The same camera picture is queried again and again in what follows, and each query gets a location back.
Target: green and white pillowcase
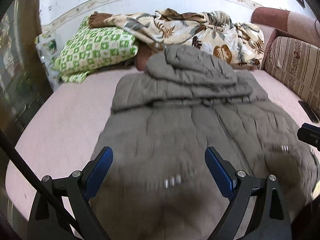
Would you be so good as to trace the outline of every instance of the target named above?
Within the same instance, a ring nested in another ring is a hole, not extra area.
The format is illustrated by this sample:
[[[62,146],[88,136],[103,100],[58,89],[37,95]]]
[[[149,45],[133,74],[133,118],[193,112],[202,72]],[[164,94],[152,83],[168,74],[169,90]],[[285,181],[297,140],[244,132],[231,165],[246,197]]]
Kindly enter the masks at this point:
[[[53,70],[60,72],[64,82],[81,83],[96,69],[128,60],[138,52],[132,34],[118,27],[89,29],[88,21],[85,17],[54,63]]]

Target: black rod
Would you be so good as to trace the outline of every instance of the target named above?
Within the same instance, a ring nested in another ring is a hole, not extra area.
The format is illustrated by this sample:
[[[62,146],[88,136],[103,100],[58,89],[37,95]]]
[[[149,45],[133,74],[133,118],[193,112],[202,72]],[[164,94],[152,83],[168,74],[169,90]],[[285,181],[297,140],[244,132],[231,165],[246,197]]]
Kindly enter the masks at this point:
[[[9,159],[27,179],[27,181],[38,191],[52,207],[58,211],[65,220],[78,232],[81,233],[77,220],[75,220],[64,206],[50,193],[50,191],[41,183],[38,177],[33,173],[30,167],[22,159],[17,150],[11,145],[9,140],[0,129],[0,147],[7,154]]]

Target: sofa armrest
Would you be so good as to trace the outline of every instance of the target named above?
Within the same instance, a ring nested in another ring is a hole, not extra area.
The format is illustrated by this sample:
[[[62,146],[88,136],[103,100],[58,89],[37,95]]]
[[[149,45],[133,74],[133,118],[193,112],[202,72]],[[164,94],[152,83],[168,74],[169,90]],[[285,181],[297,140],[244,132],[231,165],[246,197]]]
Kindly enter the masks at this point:
[[[320,23],[300,13],[268,7],[256,8],[252,23],[279,31],[279,36],[295,38],[320,48]]]

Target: striped cushion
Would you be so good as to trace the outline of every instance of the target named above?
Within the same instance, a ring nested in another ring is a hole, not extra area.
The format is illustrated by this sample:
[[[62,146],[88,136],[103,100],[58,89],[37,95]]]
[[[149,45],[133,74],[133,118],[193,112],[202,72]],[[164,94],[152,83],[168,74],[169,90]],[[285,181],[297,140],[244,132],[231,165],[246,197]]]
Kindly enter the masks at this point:
[[[269,49],[265,69],[320,116],[319,48],[293,38],[277,37]]]

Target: folded gray blanket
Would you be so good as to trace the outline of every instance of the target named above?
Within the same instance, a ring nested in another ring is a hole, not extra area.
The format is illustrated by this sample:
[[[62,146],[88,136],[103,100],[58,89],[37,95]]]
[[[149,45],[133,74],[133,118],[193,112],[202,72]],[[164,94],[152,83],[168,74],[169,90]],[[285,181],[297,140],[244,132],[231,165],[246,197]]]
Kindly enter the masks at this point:
[[[274,174],[293,219],[310,200],[317,167],[293,119],[253,75],[187,46],[167,47],[146,67],[119,81],[92,155],[104,146],[114,152],[92,200],[111,239],[207,239],[228,206],[204,162],[209,146],[236,170]]]

